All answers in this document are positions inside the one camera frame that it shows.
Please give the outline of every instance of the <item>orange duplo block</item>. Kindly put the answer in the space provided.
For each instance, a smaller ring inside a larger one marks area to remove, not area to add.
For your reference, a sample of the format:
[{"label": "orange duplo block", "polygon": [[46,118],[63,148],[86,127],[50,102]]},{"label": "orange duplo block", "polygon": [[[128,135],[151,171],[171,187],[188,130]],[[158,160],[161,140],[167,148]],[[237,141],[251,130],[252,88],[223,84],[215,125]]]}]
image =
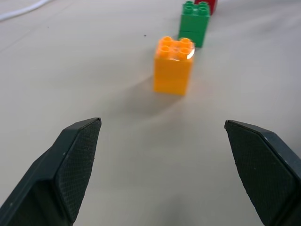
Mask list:
[{"label": "orange duplo block", "polygon": [[154,90],[175,95],[186,94],[193,63],[194,44],[190,39],[180,41],[163,37],[155,54]]}]

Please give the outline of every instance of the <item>textured gripper pad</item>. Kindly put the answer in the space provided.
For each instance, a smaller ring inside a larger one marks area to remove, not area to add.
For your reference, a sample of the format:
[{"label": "textured gripper pad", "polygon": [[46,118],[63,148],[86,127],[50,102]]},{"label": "textured gripper pad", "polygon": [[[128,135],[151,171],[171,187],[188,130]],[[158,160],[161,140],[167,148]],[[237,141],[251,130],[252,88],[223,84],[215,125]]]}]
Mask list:
[{"label": "textured gripper pad", "polygon": [[92,172],[100,122],[82,129],[55,177],[59,195],[71,222],[76,220]]},{"label": "textured gripper pad", "polygon": [[225,129],[240,179],[261,221],[278,225],[297,181],[259,134],[230,122]]}]

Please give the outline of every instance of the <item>green duplo block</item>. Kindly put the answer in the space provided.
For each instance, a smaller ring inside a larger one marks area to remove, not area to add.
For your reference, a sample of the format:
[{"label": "green duplo block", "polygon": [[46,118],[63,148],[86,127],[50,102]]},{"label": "green duplo block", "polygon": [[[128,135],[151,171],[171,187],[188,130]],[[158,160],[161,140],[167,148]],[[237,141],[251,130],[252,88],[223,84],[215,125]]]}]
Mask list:
[{"label": "green duplo block", "polygon": [[207,2],[193,4],[187,1],[183,4],[180,22],[180,31],[202,32],[207,28],[210,19],[210,9]]},{"label": "green duplo block", "polygon": [[206,33],[206,31],[202,31],[202,32],[179,31],[178,39],[189,38],[192,42],[195,43],[195,46],[197,48],[200,48],[203,46],[204,39],[205,39],[205,33]]}]

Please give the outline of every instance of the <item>white cable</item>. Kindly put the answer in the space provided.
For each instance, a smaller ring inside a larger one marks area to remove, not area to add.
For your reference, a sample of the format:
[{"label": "white cable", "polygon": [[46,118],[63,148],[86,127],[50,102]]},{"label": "white cable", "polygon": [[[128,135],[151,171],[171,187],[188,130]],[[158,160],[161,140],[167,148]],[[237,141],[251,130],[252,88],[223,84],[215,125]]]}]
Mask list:
[{"label": "white cable", "polygon": [[4,21],[4,20],[8,20],[8,19],[16,17],[16,16],[19,16],[19,15],[22,15],[22,14],[25,14],[25,13],[29,13],[29,12],[35,10],[35,9],[40,8],[41,6],[47,4],[50,1],[52,1],[52,0],[41,0],[37,3],[34,3],[31,6],[28,6],[28,7],[16,10],[16,11],[1,14],[0,15],[0,22]]}]

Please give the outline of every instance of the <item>red lego brick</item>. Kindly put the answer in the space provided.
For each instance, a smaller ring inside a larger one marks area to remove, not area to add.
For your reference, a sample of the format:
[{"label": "red lego brick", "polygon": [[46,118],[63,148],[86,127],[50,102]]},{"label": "red lego brick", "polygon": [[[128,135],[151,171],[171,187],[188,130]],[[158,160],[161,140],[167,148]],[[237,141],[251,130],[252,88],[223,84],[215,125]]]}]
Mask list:
[{"label": "red lego brick", "polygon": [[199,4],[201,1],[205,1],[208,3],[210,7],[210,15],[212,15],[215,12],[217,0],[194,0],[194,4]]}]

